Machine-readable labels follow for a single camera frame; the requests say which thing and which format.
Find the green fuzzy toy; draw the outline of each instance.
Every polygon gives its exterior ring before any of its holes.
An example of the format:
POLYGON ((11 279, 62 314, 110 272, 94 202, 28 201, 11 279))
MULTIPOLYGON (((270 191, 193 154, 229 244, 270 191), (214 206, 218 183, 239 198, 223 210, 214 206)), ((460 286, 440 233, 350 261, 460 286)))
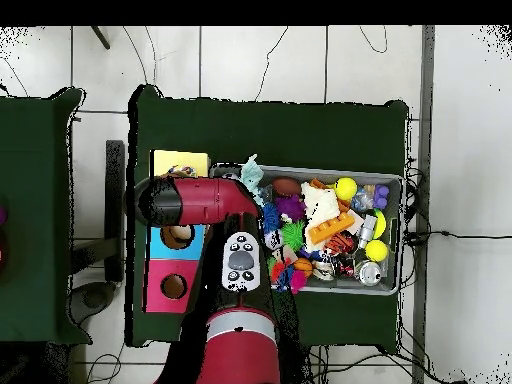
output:
POLYGON ((284 244, 292 248, 294 252, 300 250, 304 244, 304 221, 289 223, 281 228, 284 244))

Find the dark green table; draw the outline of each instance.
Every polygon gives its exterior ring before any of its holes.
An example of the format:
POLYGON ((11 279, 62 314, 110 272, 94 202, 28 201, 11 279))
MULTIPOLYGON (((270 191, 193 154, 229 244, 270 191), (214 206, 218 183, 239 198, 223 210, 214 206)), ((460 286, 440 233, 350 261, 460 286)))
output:
MULTIPOLYGON (((404 172, 408 108, 401 101, 373 106, 175 100, 163 98, 153 86, 140 86, 129 114, 129 161, 135 165, 136 159, 136 165, 127 170, 128 184, 149 175, 151 149, 205 152, 212 163, 240 163, 257 153, 262 165, 404 172)), ((142 312, 145 227, 128 222, 130 230, 135 243, 128 243, 128 253, 135 260, 125 309, 128 342, 175 341, 181 316, 142 312)), ((279 294, 275 300, 279 304, 279 294)), ((396 352, 396 296, 301 292, 296 303, 303 344, 382 345, 396 352)))

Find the small ball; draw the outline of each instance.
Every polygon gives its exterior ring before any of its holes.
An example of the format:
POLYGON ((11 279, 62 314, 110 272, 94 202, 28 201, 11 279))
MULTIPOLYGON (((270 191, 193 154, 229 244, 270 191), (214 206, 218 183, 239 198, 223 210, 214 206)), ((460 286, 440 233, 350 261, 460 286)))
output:
POLYGON ((365 252, 368 259, 374 262, 381 262, 388 257, 388 247, 380 240, 370 241, 365 252))
POLYGON ((357 184, 352 178, 344 177, 336 181, 334 192, 340 200, 350 200, 357 192, 357 184))

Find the cyan block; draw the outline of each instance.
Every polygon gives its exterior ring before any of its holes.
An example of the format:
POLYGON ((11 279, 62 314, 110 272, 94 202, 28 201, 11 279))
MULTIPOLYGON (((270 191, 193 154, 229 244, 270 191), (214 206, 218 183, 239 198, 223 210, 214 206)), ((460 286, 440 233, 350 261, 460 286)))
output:
POLYGON ((204 225, 194 225, 194 239, 185 249, 169 249, 162 243, 160 228, 151 228, 150 259, 199 260, 203 249, 204 225))

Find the purple toy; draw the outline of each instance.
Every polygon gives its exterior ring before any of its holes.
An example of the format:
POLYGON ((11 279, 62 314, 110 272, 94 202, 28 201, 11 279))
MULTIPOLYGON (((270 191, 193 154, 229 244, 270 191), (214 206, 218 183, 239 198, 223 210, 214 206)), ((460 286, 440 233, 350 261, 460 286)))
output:
POLYGON ((277 211, 279 215, 286 214, 293 222, 304 218, 306 205, 301 202, 299 196, 294 194, 291 197, 278 197, 276 199, 277 211))
POLYGON ((7 221, 7 211, 0 206, 0 225, 4 224, 7 221))

